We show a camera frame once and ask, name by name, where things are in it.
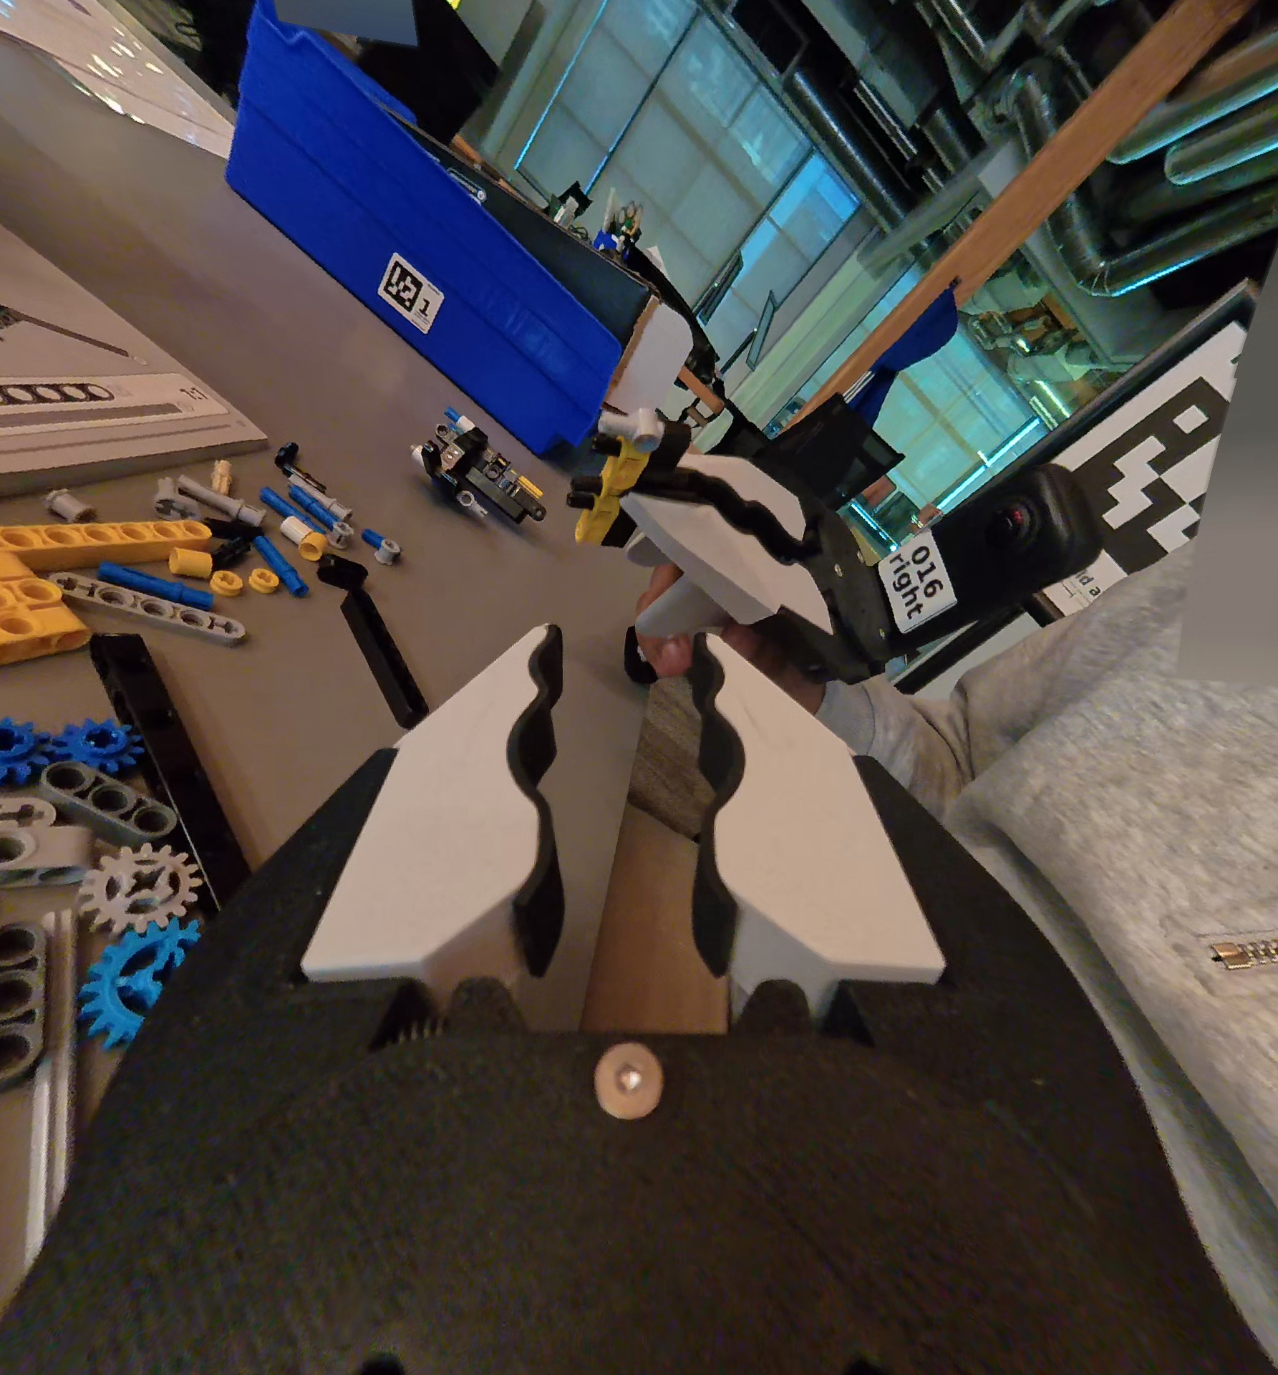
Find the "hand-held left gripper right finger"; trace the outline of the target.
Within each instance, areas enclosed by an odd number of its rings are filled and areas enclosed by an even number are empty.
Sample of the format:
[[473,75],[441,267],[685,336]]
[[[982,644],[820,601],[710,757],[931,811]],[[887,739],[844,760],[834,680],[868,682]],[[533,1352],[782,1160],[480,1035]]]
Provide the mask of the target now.
[[731,988],[935,985],[944,954],[853,751],[713,635],[689,679],[711,791],[692,895],[707,969]]

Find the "yellow lego assembly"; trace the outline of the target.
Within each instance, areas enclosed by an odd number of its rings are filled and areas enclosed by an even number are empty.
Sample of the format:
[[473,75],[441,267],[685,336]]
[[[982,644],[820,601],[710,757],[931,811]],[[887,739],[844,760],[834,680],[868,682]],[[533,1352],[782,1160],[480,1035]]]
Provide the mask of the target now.
[[633,412],[605,409],[597,424],[595,454],[604,457],[600,474],[572,479],[566,504],[579,510],[578,545],[623,548],[636,533],[623,501],[642,477],[672,473],[691,449],[688,423],[667,421],[653,408]]

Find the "person's right forearm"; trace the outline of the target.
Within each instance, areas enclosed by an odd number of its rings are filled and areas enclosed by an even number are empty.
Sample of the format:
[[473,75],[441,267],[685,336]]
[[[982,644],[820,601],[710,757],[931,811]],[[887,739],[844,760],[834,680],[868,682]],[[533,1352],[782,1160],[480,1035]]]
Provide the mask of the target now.
[[878,677],[831,685],[816,716],[940,817],[963,797],[1075,794],[1152,752],[1191,567],[1186,546],[1125,577],[965,673],[947,699]]

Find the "short black lego beam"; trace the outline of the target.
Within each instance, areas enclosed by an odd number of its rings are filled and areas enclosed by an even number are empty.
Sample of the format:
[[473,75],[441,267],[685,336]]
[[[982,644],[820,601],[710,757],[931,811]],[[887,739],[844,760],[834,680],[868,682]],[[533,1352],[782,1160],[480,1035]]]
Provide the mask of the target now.
[[405,732],[413,730],[429,716],[430,707],[367,591],[368,571],[352,560],[323,554],[317,574],[323,583],[343,593],[343,619],[395,723]]

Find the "small black lego assembly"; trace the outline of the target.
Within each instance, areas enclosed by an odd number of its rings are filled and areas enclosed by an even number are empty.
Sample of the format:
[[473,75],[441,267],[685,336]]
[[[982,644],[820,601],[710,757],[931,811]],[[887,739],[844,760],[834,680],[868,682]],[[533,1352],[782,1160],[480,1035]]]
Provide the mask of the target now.
[[538,485],[457,409],[444,412],[444,423],[430,439],[411,448],[411,457],[441,496],[466,514],[516,527],[545,521],[547,507]]

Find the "light grey lego gear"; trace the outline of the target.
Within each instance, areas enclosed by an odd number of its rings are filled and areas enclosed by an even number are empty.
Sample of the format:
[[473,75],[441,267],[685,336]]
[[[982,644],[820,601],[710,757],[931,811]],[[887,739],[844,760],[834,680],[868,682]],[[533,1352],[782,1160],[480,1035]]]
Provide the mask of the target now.
[[117,936],[186,919],[198,903],[199,866],[183,851],[152,844],[105,856],[80,883],[78,913]]

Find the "large blue lego gear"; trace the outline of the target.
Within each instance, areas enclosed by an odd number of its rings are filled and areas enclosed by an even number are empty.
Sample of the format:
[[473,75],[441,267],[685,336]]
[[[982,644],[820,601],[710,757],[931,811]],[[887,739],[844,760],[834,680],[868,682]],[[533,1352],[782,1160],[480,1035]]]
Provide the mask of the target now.
[[128,929],[86,972],[77,997],[81,1031],[105,1051],[133,1044],[187,954],[204,934],[201,919]]

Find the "thin light grey lego beam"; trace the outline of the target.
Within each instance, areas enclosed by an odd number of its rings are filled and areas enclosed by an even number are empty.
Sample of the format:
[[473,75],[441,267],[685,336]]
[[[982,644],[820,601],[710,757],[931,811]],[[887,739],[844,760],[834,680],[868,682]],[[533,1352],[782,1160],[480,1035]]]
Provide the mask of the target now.
[[49,574],[46,580],[75,610],[100,611],[137,626],[165,629],[221,646],[236,646],[248,639],[248,629],[242,623],[209,610],[189,608],[75,573]]

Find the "long light grey lego beam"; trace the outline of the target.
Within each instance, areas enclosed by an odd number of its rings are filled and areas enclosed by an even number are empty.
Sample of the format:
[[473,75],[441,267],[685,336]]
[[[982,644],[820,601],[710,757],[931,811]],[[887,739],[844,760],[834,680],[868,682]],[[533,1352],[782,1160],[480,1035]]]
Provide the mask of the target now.
[[45,1051],[31,1084],[27,1188],[27,1268],[36,1263],[58,1213],[75,1154],[78,1079],[80,919],[71,909],[43,919],[46,951]]

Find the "long yellow lego beam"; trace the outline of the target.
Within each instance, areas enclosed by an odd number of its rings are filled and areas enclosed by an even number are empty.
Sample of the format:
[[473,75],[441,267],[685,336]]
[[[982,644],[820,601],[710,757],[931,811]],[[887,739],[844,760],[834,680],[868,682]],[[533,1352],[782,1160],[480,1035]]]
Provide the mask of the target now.
[[174,549],[209,549],[214,533],[193,521],[0,526],[0,560],[40,573],[93,568],[100,563],[167,564]]

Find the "blue cloth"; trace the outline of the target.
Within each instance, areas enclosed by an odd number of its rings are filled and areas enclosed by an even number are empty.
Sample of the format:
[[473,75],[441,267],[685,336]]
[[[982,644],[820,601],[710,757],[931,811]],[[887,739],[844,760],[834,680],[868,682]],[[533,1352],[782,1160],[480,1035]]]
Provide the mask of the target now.
[[957,334],[959,308],[956,286],[950,284],[873,364],[862,387],[848,399],[850,408],[875,427],[896,380],[940,354]]

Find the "person's grey zip hoodie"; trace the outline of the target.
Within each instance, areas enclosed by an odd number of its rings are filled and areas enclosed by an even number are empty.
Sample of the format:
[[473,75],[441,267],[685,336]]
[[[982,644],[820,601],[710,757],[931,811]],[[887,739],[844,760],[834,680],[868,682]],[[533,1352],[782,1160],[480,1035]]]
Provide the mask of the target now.
[[916,708],[918,782],[1077,956],[1278,1366],[1278,688],[1178,674],[1193,554]]

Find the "blue storage bin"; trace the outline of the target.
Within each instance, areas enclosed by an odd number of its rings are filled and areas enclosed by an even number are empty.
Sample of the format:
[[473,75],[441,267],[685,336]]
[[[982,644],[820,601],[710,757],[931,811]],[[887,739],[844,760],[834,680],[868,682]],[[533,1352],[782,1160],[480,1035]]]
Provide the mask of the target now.
[[226,180],[527,449],[579,448],[636,321],[600,318],[411,112],[255,3]]

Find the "metal ventilation ducts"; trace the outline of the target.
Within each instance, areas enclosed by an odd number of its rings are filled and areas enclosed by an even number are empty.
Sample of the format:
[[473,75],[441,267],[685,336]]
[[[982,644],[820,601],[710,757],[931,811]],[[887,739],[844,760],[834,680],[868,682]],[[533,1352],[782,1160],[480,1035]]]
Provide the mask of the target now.
[[[1115,74],[1169,3],[704,3],[862,197],[872,303],[943,256],[1016,165]],[[1278,233],[1278,3],[1243,22],[1115,140],[975,311],[1069,318]]]

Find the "yellow lego frame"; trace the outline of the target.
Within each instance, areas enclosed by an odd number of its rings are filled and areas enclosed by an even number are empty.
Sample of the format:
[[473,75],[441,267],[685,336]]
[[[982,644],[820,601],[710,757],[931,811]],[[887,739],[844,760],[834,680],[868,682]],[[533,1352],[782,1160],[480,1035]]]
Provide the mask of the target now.
[[72,652],[90,639],[53,582],[0,555],[0,667]]

